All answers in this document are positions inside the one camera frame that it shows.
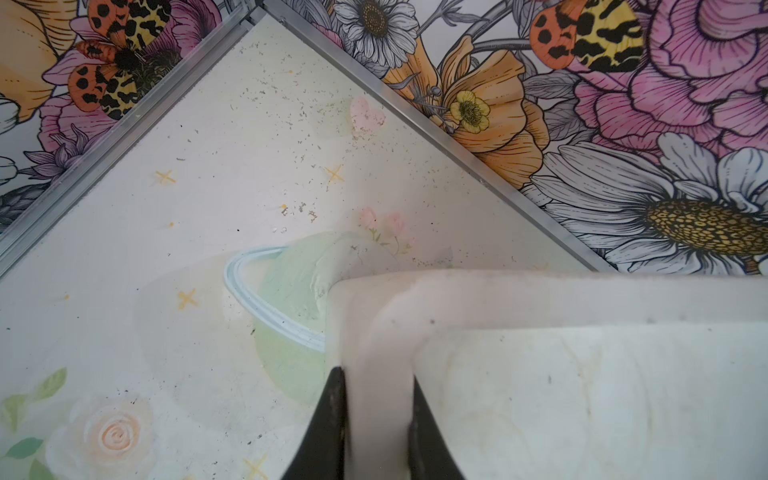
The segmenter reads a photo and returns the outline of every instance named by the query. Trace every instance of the pink peony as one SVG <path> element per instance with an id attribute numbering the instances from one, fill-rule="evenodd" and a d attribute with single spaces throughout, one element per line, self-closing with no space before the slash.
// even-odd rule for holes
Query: pink peony
<path id="1" fill-rule="evenodd" d="M 59 136 L 77 140 L 75 128 L 89 138 L 97 137 L 116 124 L 101 109 L 84 112 L 75 107 L 68 94 L 49 98 L 40 107 L 38 139 L 47 152 L 56 152 L 62 144 Z"/>
<path id="2" fill-rule="evenodd" d="M 649 15 L 648 61 L 632 73 L 585 71 L 576 112 L 593 141 L 658 162 L 665 132 L 686 134 L 718 156 L 768 149 L 768 13 L 759 0 L 659 0 Z"/>

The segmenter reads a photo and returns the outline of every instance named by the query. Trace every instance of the yellow star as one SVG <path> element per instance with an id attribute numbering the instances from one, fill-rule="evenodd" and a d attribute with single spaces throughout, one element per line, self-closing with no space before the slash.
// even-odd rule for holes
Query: yellow star
<path id="1" fill-rule="evenodd" d="M 187 306 L 188 303 L 191 303 L 192 305 L 197 306 L 197 302 L 192 300 L 192 296 L 194 295 L 195 291 L 197 289 L 192 289 L 191 292 L 189 292 L 189 295 L 187 295 L 184 292 L 179 292 L 179 298 L 181 298 L 181 303 L 179 303 L 179 310 L 184 310 L 184 307 Z"/>
<path id="2" fill-rule="evenodd" d="M 159 172 L 159 171 L 157 171 L 157 170 L 154 172 L 154 173 L 156 173 L 156 174 L 160 175 L 160 185 L 162 185 L 162 184 L 163 184 L 163 182 L 165 182 L 166 180 L 170 181 L 172 184 L 175 184 L 175 183 L 176 183 L 176 180 L 174 180 L 173 178 L 171 178 L 171 177 L 170 177 L 170 173 L 171 173 L 172 171 L 173 171 L 173 170 L 169 170 L 169 171 L 165 172 L 164 174 L 160 173 L 160 172 Z"/>
<path id="3" fill-rule="evenodd" d="M 253 480 L 254 478 L 256 478 L 256 475 L 259 475 L 264 480 L 270 480 L 266 475 L 264 475 L 264 472 L 260 470 L 261 465 L 264 463 L 264 460 L 266 460 L 266 453 L 264 454 L 263 457 L 261 457 L 261 460 L 259 460 L 259 463 L 255 465 L 243 458 L 243 462 L 245 462 L 245 464 L 248 465 L 248 468 L 250 468 L 250 474 L 248 475 L 248 480 Z"/>
<path id="4" fill-rule="evenodd" d="M 328 170 L 328 173 L 331 174 L 331 179 L 328 180 L 328 183 L 331 183 L 334 179 L 338 178 L 341 181 L 344 181 L 343 178 L 341 178 L 341 175 L 339 175 L 339 170 L 341 170 L 341 165 L 339 165 L 339 168 L 336 168 L 335 170 L 331 170 L 328 167 L 323 167 L 326 170 Z"/>

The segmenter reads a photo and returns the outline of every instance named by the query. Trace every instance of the orange flower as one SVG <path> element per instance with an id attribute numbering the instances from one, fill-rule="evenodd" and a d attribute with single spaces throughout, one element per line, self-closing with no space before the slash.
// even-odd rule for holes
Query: orange flower
<path id="1" fill-rule="evenodd" d="M 525 100 L 523 64 L 508 50 L 494 51 L 470 71 L 466 35 L 436 71 L 417 39 L 408 62 L 384 82 L 516 188 L 541 167 L 549 133 L 540 107 Z"/>
<path id="2" fill-rule="evenodd" d="M 77 0 L 0 0 L 0 134 L 27 121 L 55 85 L 42 75 L 73 44 Z"/>

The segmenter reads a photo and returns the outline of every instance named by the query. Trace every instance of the floral wallpaper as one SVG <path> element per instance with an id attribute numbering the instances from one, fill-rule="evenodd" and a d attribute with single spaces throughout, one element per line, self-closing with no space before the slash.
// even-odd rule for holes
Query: floral wallpaper
<path id="1" fill-rule="evenodd" d="M 623 272 L 768 274 L 768 11 L 285 0 Z"/>
<path id="2" fill-rule="evenodd" d="M 0 0 L 0 234 L 221 23 L 228 5 Z"/>

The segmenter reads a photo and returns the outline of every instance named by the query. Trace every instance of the metal strip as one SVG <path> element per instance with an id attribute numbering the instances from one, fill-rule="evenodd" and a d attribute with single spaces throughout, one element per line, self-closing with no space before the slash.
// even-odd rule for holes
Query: metal strip
<path id="1" fill-rule="evenodd" d="M 250 29 L 240 23 L 249 14 L 240 4 L 163 78 L 141 102 L 61 176 L 0 235 L 0 277 L 72 208 L 141 137 L 149 131 Z M 266 14 L 250 17 L 258 22 Z"/>
<path id="2" fill-rule="evenodd" d="M 584 245 L 571 232 L 567 231 L 555 219 L 517 191 L 490 167 L 469 153 L 457 141 L 433 124 L 408 101 L 379 80 L 374 74 L 336 46 L 309 22 L 294 12 L 282 0 L 265 0 L 263 8 L 294 35 L 301 38 L 314 51 L 323 56 L 334 67 L 367 91 L 378 102 L 386 106 L 393 114 L 408 126 L 419 132 L 429 143 L 448 155 L 454 162 L 485 185 L 504 202 L 514 208 L 526 220 L 533 223 L 548 237 L 563 247 L 590 270 L 598 272 L 616 272 L 605 259 Z"/>

